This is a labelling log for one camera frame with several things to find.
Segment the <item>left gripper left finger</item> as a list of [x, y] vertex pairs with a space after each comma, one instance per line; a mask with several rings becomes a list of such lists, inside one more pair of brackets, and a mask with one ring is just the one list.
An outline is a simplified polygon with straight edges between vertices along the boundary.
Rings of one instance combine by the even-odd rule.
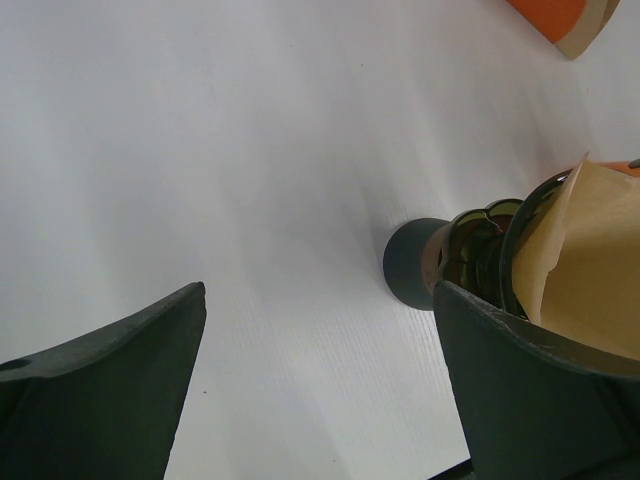
[[2, 363], [2, 478], [163, 478], [205, 322], [205, 286], [191, 283]]

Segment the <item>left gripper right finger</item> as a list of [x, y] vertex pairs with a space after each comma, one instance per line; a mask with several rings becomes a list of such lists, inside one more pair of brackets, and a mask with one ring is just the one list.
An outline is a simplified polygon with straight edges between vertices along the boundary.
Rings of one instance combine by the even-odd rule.
[[447, 281], [435, 288], [434, 311], [476, 478], [638, 478], [638, 361]]

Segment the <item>brown paper coffee filter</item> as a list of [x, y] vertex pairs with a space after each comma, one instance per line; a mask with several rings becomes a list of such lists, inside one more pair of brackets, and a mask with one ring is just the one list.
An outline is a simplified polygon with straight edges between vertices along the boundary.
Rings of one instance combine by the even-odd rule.
[[639, 163], [583, 160], [517, 238], [512, 291], [528, 320], [639, 357]]

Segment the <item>olive green plastic dripper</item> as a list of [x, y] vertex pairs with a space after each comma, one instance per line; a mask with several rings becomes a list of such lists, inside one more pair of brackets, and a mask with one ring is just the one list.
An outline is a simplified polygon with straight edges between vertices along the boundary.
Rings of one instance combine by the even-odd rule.
[[444, 236], [439, 278], [527, 320], [512, 287], [514, 256], [527, 228], [542, 218], [569, 174], [565, 170], [547, 179], [523, 200], [498, 200], [458, 215]]

